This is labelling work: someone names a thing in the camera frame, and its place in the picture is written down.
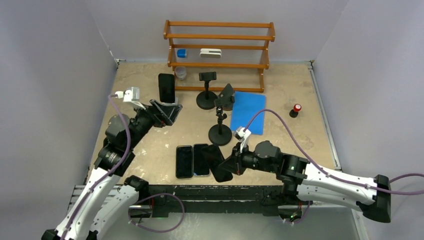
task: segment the phone stand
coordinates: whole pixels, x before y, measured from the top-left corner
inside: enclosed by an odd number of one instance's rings
[[[217,95],[209,91],[209,82],[217,79],[217,72],[199,72],[199,81],[204,81],[204,91],[199,93],[196,97],[196,103],[199,108],[203,110],[210,110],[215,107],[215,99]]]
[[[209,129],[208,134],[210,142],[217,146],[227,145],[233,137],[231,129],[227,125],[223,124],[223,120],[227,118],[227,114],[223,114],[223,112],[224,110],[222,106],[216,107],[216,116],[218,117],[218,124],[213,125]]]
[[[222,107],[224,111],[233,110],[233,104],[236,102],[234,93],[233,87],[228,83],[222,92],[218,94],[218,98],[215,99],[215,107]]]

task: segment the beige tabletop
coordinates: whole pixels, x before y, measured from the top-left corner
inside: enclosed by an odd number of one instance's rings
[[[177,85],[202,86],[199,72],[217,72],[217,80],[210,83],[211,87],[224,87],[230,83],[233,87],[258,87],[258,71],[256,69],[231,68],[187,68],[187,78]],[[124,91],[128,87],[140,88],[140,101],[149,104],[150,99],[159,100],[158,74],[172,73],[165,63],[121,63],[117,70],[112,93]],[[322,120],[313,82],[308,67],[304,64],[271,64],[264,72],[266,108],[276,111],[287,122],[295,138],[303,149],[317,161],[318,164],[334,168],[332,152],[327,132]],[[178,179],[175,177],[176,147],[182,145],[210,144],[209,129],[217,124],[215,109],[202,110],[196,105],[198,92],[177,91],[178,103],[182,104],[175,124],[164,128],[152,128],[135,147],[136,157],[127,169],[120,183],[126,177],[136,175],[150,184],[179,184],[179,185],[280,185],[275,174],[247,169],[241,176],[234,175],[232,181],[217,183],[212,175],[194,176]],[[130,118],[135,115],[132,107],[114,99],[123,114]],[[294,104],[302,105],[297,118],[289,116]],[[228,118],[223,121],[230,126],[231,111],[226,112]],[[108,104],[101,128],[97,137],[92,162],[102,148],[105,130],[109,119],[115,115],[113,107]],[[265,113],[263,135],[252,135],[249,140],[251,151],[256,144],[269,140],[279,147],[283,153],[303,157],[290,139],[284,126],[272,113]],[[231,154],[237,140],[220,149],[225,158]]]

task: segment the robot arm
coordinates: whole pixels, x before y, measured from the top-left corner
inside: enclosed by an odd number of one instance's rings
[[[140,196],[136,194],[138,191],[136,188],[137,184],[134,185],[133,181],[130,181],[132,184],[126,184],[127,186],[122,187],[125,190],[122,195],[117,196],[118,199],[114,199],[114,201],[105,206],[106,208],[101,210],[109,192],[118,183],[133,161],[135,157],[133,153],[134,147],[152,127],[162,128],[173,125],[183,106],[179,104],[163,105],[156,100],[150,100],[151,105],[144,105],[139,102],[140,92],[137,87],[131,87],[125,92],[117,92],[116,94],[118,98],[124,98],[123,101],[125,103],[131,104],[136,112],[134,118],[123,115],[131,136],[129,153],[112,174],[105,177],[92,189],[98,180],[121,161],[126,150],[127,135],[125,126],[122,120],[115,115],[109,120],[103,148],[98,153],[98,157],[94,162],[94,169],[82,194],[65,219],[55,229],[45,231],[41,239],[86,240],[90,230],[94,231],[95,234],[103,234],[113,223],[113,221],[107,221],[108,219],[116,217],[115,213],[118,213],[126,206],[132,205],[139,199]],[[75,217],[72,219],[70,226],[67,227],[75,211]]]
[[[249,151],[250,131],[239,128],[234,135],[239,143],[219,168],[236,175],[242,175],[246,169],[275,173],[276,178],[284,184],[278,196],[282,203],[332,203],[361,211],[364,217],[377,222],[390,222],[390,194],[338,181],[323,174],[322,170],[344,180],[390,190],[388,177],[359,177],[322,166],[317,168],[306,158],[281,152],[280,148],[269,141],[260,142],[254,151]]]

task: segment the blue object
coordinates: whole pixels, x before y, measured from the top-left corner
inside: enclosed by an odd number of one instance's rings
[[[234,95],[235,103],[232,106],[231,123],[229,128],[232,131],[240,126],[246,127],[251,118],[260,110],[265,108],[267,97],[260,94],[236,91]],[[264,112],[261,112],[249,126],[252,134],[264,134]]]
[[[187,58],[187,50],[186,49],[178,49],[176,51],[176,56],[179,57],[179,58],[183,58],[183,59]]]

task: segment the smartphone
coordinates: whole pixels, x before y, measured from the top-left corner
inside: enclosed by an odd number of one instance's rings
[[[162,103],[175,103],[175,76],[168,73],[159,73],[159,100]]]
[[[208,145],[201,149],[204,159],[212,172],[213,177],[218,183],[231,181],[233,174],[231,172],[218,167],[224,162],[224,156],[220,148],[216,145]]]
[[[193,177],[193,147],[176,147],[175,176],[177,179],[188,179]]]
[[[193,145],[193,173],[195,176],[209,176],[211,174],[208,163],[201,152],[201,149],[207,146],[206,143]]]

